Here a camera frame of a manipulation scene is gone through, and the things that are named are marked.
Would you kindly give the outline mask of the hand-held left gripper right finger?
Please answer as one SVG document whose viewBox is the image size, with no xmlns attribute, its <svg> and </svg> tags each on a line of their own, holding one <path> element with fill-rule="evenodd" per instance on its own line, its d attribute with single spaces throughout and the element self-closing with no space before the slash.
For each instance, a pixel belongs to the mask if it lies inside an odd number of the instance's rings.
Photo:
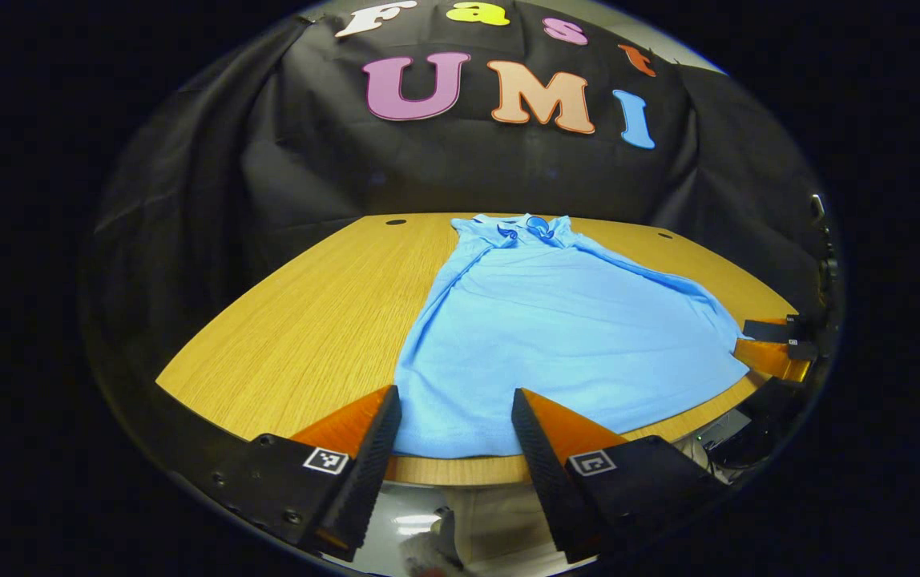
<svg viewBox="0 0 920 577">
<path fill-rule="evenodd" d="M 511 422 L 556 548 L 571 563 L 650 547 L 730 494 L 660 436 L 628 441 L 529 389 Z"/>
</svg>

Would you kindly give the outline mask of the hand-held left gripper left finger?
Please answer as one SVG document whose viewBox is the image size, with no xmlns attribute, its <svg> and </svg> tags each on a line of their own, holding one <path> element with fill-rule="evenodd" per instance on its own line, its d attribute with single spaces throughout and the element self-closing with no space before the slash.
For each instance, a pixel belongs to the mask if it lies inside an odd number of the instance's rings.
<svg viewBox="0 0 920 577">
<path fill-rule="evenodd" d="M 211 468 L 204 493 L 291 547 L 353 561 L 393 457 L 401 416 L 398 389 L 389 385 L 290 438 L 259 435 Z"/>
</svg>

